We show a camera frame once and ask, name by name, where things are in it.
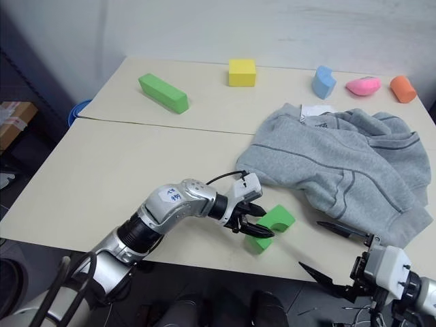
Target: pink foam object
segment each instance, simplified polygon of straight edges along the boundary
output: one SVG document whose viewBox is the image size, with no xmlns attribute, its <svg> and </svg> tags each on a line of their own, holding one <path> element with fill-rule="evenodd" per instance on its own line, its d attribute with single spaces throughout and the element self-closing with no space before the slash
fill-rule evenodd
<svg viewBox="0 0 436 327">
<path fill-rule="evenodd" d="M 370 95 L 382 85 L 378 77 L 364 77 L 349 81 L 345 87 L 356 95 Z"/>
</svg>

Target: blue curved block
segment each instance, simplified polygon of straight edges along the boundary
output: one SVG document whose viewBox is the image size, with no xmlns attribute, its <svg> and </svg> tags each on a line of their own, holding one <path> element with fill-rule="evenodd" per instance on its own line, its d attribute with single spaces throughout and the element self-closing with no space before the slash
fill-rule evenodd
<svg viewBox="0 0 436 327">
<path fill-rule="evenodd" d="M 332 70 L 326 66 L 319 66 L 312 80 L 313 92 L 321 99 L 326 99 L 335 85 L 336 80 L 332 77 Z"/>
</svg>

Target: gray hoodie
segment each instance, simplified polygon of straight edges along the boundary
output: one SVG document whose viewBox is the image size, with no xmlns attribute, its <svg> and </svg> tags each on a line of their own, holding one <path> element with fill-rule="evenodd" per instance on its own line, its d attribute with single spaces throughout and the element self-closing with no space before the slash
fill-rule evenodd
<svg viewBox="0 0 436 327">
<path fill-rule="evenodd" d="M 429 159 L 400 118 L 361 109 L 300 122 L 285 104 L 262 123 L 236 168 L 261 182 L 305 192 L 315 208 L 340 222 L 405 247 L 432 222 L 424 206 Z"/>
</svg>

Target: orange foam object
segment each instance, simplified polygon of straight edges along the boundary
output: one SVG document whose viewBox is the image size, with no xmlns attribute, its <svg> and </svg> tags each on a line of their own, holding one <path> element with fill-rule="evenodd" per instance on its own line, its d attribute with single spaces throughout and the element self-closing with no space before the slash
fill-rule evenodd
<svg viewBox="0 0 436 327">
<path fill-rule="evenodd" d="M 390 81 L 390 88 L 402 104 L 408 104 L 415 99 L 416 91 L 406 76 L 395 77 Z"/>
</svg>

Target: yellow foam block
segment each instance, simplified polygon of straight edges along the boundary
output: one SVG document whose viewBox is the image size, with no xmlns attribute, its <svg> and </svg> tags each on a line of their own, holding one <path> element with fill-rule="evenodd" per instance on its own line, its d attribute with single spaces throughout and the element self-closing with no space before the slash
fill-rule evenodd
<svg viewBox="0 0 436 327">
<path fill-rule="evenodd" d="M 229 60 L 229 86 L 254 87 L 256 82 L 256 64 L 253 59 Z"/>
</svg>

